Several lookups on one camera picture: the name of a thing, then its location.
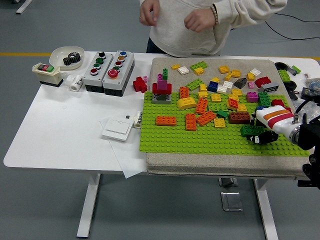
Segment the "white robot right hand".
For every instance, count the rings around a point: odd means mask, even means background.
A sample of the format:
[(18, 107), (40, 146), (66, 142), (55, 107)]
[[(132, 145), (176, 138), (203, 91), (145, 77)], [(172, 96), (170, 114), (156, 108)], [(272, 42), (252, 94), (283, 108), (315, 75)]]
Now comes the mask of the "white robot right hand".
[(265, 145), (275, 142), (279, 138), (279, 134), (283, 135), (290, 143), (298, 143), (296, 138), (299, 137), (300, 124), (295, 123), (294, 114), (281, 105), (256, 110), (251, 115), (251, 120), (258, 120), (268, 128), (268, 131), (259, 135), (246, 137), (255, 144)]

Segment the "person's right hand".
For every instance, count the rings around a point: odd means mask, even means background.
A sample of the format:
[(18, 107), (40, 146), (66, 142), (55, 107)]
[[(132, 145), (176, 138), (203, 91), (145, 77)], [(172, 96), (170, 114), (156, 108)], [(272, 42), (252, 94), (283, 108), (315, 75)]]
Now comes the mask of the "person's right hand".
[(156, 26), (160, 11), (158, 0), (143, 0), (140, 4), (139, 21), (144, 26)]

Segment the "person's left hand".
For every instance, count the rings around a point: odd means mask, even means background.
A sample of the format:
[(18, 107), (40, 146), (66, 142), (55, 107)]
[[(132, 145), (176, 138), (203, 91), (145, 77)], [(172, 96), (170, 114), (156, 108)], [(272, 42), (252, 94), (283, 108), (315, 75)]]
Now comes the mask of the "person's left hand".
[(210, 8), (196, 9), (185, 17), (184, 26), (188, 30), (200, 33), (207, 28), (212, 28), (216, 21), (214, 12)]

